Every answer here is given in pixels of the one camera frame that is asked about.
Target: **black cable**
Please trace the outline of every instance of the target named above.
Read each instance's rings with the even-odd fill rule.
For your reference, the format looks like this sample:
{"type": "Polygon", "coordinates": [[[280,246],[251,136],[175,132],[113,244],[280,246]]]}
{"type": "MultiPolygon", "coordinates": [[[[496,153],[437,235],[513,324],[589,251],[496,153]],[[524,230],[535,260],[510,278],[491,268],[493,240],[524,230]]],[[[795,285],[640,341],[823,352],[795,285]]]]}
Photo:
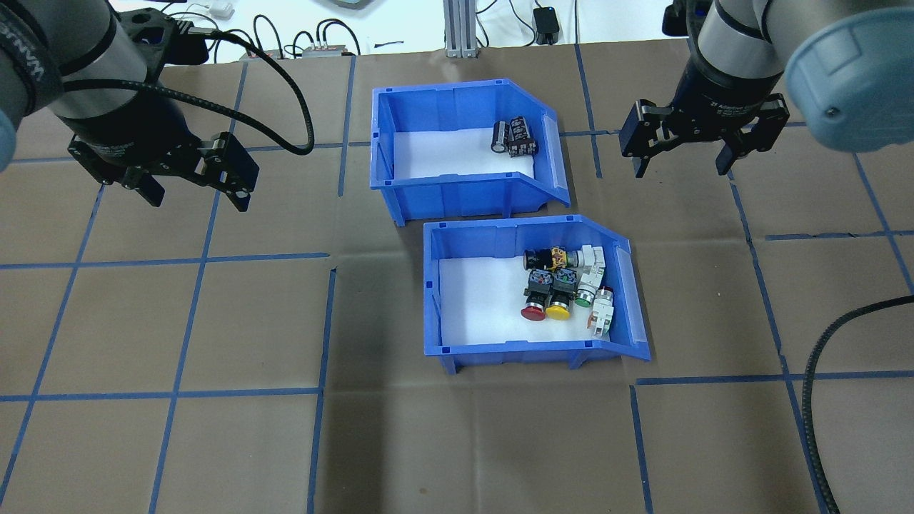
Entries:
{"type": "Polygon", "coordinates": [[[317,38],[317,44],[318,44],[318,45],[321,44],[321,26],[322,26],[324,23],[330,23],[330,22],[332,22],[332,21],[338,21],[338,22],[340,22],[340,23],[343,23],[343,20],[341,20],[341,19],[339,19],[339,18],[327,18],[327,19],[322,19],[321,21],[317,22],[317,27],[314,28],[314,37],[317,38]]]}
{"type": "Polygon", "coordinates": [[[201,18],[204,18],[204,19],[208,20],[209,23],[213,24],[213,26],[216,27],[216,30],[219,30],[219,23],[217,23],[216,20],[214,20],[213,18],[211,18],[211,17],[209,17],[209,16],[207,16],[207,15],[201,15],[200,13],[195,13],[195,12],[193,12],[193,11],[179,11],[179,12],[177,12],[177,13],[168,13],[168,15],[169,15],[169,16],[177,16],[177,15],[193,15],[193,16],[200,16],[201,18]]]}
{"type": "MultiPolygon", "coordinates": [[[[213,26],[216,27],[216,30],[220,30],[220,29],[219,29],[219,24],[216,23],[216,20],[214,20],[213,18],[211,18],[211,17],[209,17],[209,16],[207,16],[207,15],[201,15],[200,13],[195,13],[195,12],[193,12],[193,11],[180,11],[180,12],[177,12],[177,13],[168,13],[168,15],[169,15],[169,16],[177,16],[177,15],[194,15],[194,16],[200,16],[201,18],[205,18],[206,20],[208,20],[209,23],[213,24],[213,26]]],[[[218,43],[218,42],[213,43],[212,45],[209,45],[209,47],[207,48],[207,52],[212,51],[213,48],[216,46],[217,43],[218,43]]]]}
{"type": "Polygon", "coordinates": [[[324,25],[324,33],[322,34],[322,36],[324,37],[324,43],[327,42],[327,29],[334,25],[339,25],[340,27],[346,29],[346,31],[349,33],[349,36],[352,36],[352,40],[356,42],[356,54],[362,55],[362,48],[359,47],[359,45],[358,45],[358,37],[356,37],[356,33],[353,32],[351,28],[349,28],[349,25],[347,25],[339,20],[333,20],[330,23],[324,25]]]}
{"type": "MultiPolygon", "coordinates": [[[[240,28],[230,28],[229,30],[226,30],[226,34],[244,34],[244,37],[246,37],[246,38],[248,39],[248,42],[249,42],[252,46],[254,45],[254,40],[250,37],[250,34],[248,34],[247,32],[245,32],[244,30],[241,30],[240,28]]],[[[213,64],[218,64],[218,60],[219,60],[219,43],[221,43],[221,42],[222,42],[221,40],[217,40],[217,41],[216,41],[216,48],[213,50],[213,64]]]]}
{"type": "Polygon", "coordinates": [[[308,134],[308,142],[304,147],[298,147],[289,143],[283,139],[279,134],[276,134],[270,127],[267,125],[251,118],[243,112],[235,111],[224,105],[219,105],[218,103],[213,103],[208,100],[203,100],[193,95],[183,93],[181,91],[170,90],[166,87],[159,86],[157,84],[147,84],[145,82],[137,82],[133,80],[117,80],[117,79],[91,79],[91,80],[74,80],[71,82],[64,83],[64,91],[84,91],[84,90],[104,90],[104,89],[118,89],[118,90],[133,90],[133,91],[148,91],[151,93],[159,94],[173,100],[177,100],[183,103],[189,103],[190,105],[195,105],[206,109],[208,111],[216,112],[232,118],[233,120],[238,120],[239,122],[245,123],[258,130],[259,132],[265,134],[277,145],[281,146],[284,150],[291,152],[295,155],[308,155],[314,150],[314,127],[311,123],[311,113],[308,111],[308,105],[304,101],[304,95],[302,95],[302,90],[299,89],[298,84],[295,83],[295,80],[289,76],[289,73],[286,72],[273,58],[267,55],[266,52],[257,48],[255,45],[251,45],[249,42],[244,39],[235,36],[234,34],[229,34],[226,32],[215,32],[210,35],[204,36],[207,39],[216,39],[221,41],[227,41],[228,43],[234,43],[244,47],[246,50],[253,52],[257,57],[263,59],[271,68],[276,70],[282,78],[286,81],[287,84],[292,88],[292,92],[295,93],[295,98],[298,100],[298,104],[302,108],[302,116],[304,117],[304,127],[305,131],[308,134]]]}
{"type": "Polygon", "coordinates": [[[289,55],[291,55],[293,59],[298,59],[299,57],[301,57],[302,55],[304,55],[304,52],[305,52],[305,50],[306,50],[306,48],[299,47],[298,45],[282,45],[282,49],[285,50],[286,53],[288,53],[289,55]],[[295,53],[295,49],[296,49],[296,48],[298,48],[298,49],[301,50],[302,52],[301,52],[301,53],[295,53]]]}
{"type": "Polygon", "coordinates": [[[302,35],[308,37],[308,40],[311,41],[311,46],[313,47],[314,46],[314,37],[312,37],[311,33],[308,32],[307,30],[300,30],[298,32],[298,34],[295,35],[295,37],[292,39],[292,46],[298,47],[298,38],[301,37],[302,35]]]}
{"type": "Polygon", "coordinates": [[[498,0],[492,0],[492,3],[491,3],[491,4],[487,5],[487,6],[485,7],[485,9],[483,9],[482,11],[476,11],[476,14],[477,14],[477,15],[480,15],[480,14],[484,13],[485,11],[488,11],[489,9],[492,8],[493,5],[495,5],[496,2],[498,2],[498,0]]]}
{"type": "Polygon", "coordinates": [[[264,15],[256,15],[254,17],[254,41],[257,42],[257,48],[263,50],[263,45],[260,43],[260,35],[257,34],[257,20],[259,19],[267,20],[267,23],[269,23],[270,27],[272,27],[273,35],[276,36],[276,45],[279,47],[280,59],[285,59],[285,56],[282,55],[282,39],[280,38],[280,32],[279,30],[276,30],[276,26],[273,24],[272,20],[264,15]]]}
{"type": "Polygon", "coordinates": [[[580,43],[580,17],[578,16],[578,0],[574,0],[574,44],[580,43]]]}
{"type": "Polygon", "coordinates": [[[806,372],[802,377],[802,425],[803,430],[806,432],[806,447],[809,449],[809,460],[813,465],[815,481],[819,484],[822,500],[830,514],[840,514],[841,511],[838,510],[838,506],[834,502],[832,489],[828,486],[828,479],[825,478],[825,471],[822,469],[822,459],[819,457],[819,447],[815,443],[815,430],[813,429],[813,380],[815,380],[816,364],[819,362],[819,357],[822,355],[825,343],[832,338],[838,328],[841,328],[848,321],[882,309],[907,304],[914,304],[914,294],[911,296],[893,298],[883,302],[876,302],[855,309],[839,317],[829,325],[822,333],[822,336],[819,337],[819,340],[815,343],[815,347],[813,347],[813,352],[809,355],[809,360],[806,362],[806,372]]]}
{"type": "Polygon", "coordinates": [[[485,31],[485,27],[483,27],[483,22],[479,19],[479,15],[476,15],[476,23],[479,24],[479,28],[481,28],[483,30],[483,36],[485,36],[485,45],[482,44],[482,41],[479,41],[478,37],[476,38],[476,40],[480,42],[480,45],[479,45],[480,47],[482,47],[482,46],[488,47],[490,45],[489,33],[485,31]]]}
{"type": "Polygon", "coordinates": [[[530,39],[530,42],[524,45],[525,47],[529,47],[537,40],[537,32],[526,21],[521,19],[521,17],[517,14],[517,11],[514,9],[514,0],[508,0],[508,4],[511,5],[511,11],[515,14],[515,18],[517,18],[517,21],[523,23],[524,27],[529,28],[530,32],[533,32],[533,39],[530,39]]]}

